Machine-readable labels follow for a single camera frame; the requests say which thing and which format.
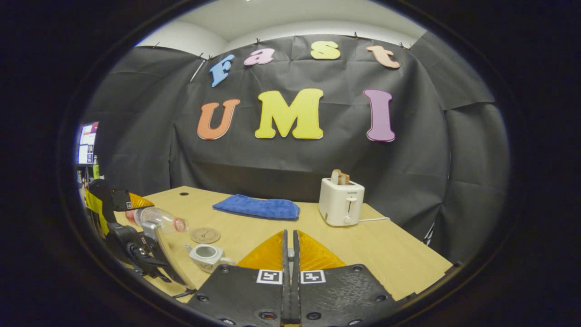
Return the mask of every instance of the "toaster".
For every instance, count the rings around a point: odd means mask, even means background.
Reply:
[[[354,182],[338,185],[330,178],[321,180],[319,211],[331,226],[350,226],[359,223],[365,187]]]

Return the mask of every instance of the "letter m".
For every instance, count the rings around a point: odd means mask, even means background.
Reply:
[[[276,135],[272,128],[272,120],[277,125],[278,132],[286,137],[293,123],[296,128],[292,131],[295,138],[318,139],[323,137],[323,130],[319,128],[319,99],[323,91],[317,88],[301,90],[289,106],[279,91],[267,91],[258,96],[262,101],[260,127],[254,135],[257,138],[273,138]]]

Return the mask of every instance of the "foam letter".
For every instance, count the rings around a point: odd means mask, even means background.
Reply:
[[[380,64],[389,68],[399,68],[399,63],[392,61],[389,56],[393,56],[393,52],[384,49],[381,45],[373,45],[371,47],[366,47],[367,51],[373,51],[375,60]]]
[[[272,56],[274,55],[274,49],[266,48],[259,49],[250,54],[250,57],[246,58],[244,65],[252,66],[255,64],[263,65],[272,61]]]
[[[371,105],[371,129],[367,138],[372,141],[391,142],[396,139],[389,121],[389,101],[392,95],[381,90],[365,90]]]
[[[240,103],[239,99],[226,100],[222,104],[224,106],[224,114],[222,116],[222,122],[220,125],[212,129],[210,128],[210,121],[214,110],[220,105],[218,102],[212,102],[202,106],[202,115],[200,116],[200,121],[198,122],[198,136],[204,140],[215,140],[222,137],[228,129],[230,128],[230,123],[232,122],[232,116],[234,115],[234,109]]]
[[[295,120],[296,128],[292,131],[295,138],[318,139],[323,137],[319,128],[319,99],[323,91],[317,88],[301,90],[290,106],[279,91],[266,91],[258,96],[262,101],[260,127],[254,135],[257,138],[273,138],[277,132],[272,128],[272,120],[278,132],[286,137]]]
[[[229,54],[226,58],[220,60],[219,63],[215,64],[212,68],[210,68],[210,73],[214,77],[214,81],[212,82],[212,87],[218,85],[219,82],[223,81],[227,76],[227,70],[230,70],[232,64],[230,64],[230,60],[234,59],[233,54]]]
[[[337,50],[339,46],[332,41],[317,41],[311,44],[311,56],[315,59],[337,59],[341,52]]]

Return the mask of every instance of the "table surface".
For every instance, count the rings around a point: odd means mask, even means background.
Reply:
[[[209,273],[201,271],[188,256],[185,244],[198,245],[191,240],[190,232],[200,227],[217,229],[221,237],[213,245],[224,249],[226,257],[239,262],[249,252],[272,235],[286,229],[289,247],[292,247],[292,231],[297,229],[315,238],[336,254],[346,265],[363,264],[379,280],[385,289],[399,300],[409,294],[419,293],[444,276],[452,263],[421,243],[412,235],[388,219],[360,222],[354,226],[332,227],[327,225],[318,210],[318,203],[296,202],[300,207],[296,221],[275,221],[228,214],[214,210],[212,205],[230,194],[216,193],[182,186],[176,189],[146,196],[156,207],[183,218],[188,223],[187,233],[166,235],[174,262],[180,265],[191,282],[200,288]],[[115,216],[121,225],[131,225],[123,212]],[[364,204],[360,219],[383,217]],[[173,296],[185,290],[181,284],[166,283],[159,278],[146,280],[165,293]],[[191,296],[179,298],[185,303]]]

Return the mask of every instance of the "round coaster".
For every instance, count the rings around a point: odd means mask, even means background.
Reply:
[[[189,236],[194,242],[210,244],[220,239],[220,232],[213,228],[202,227],[194,229]]]

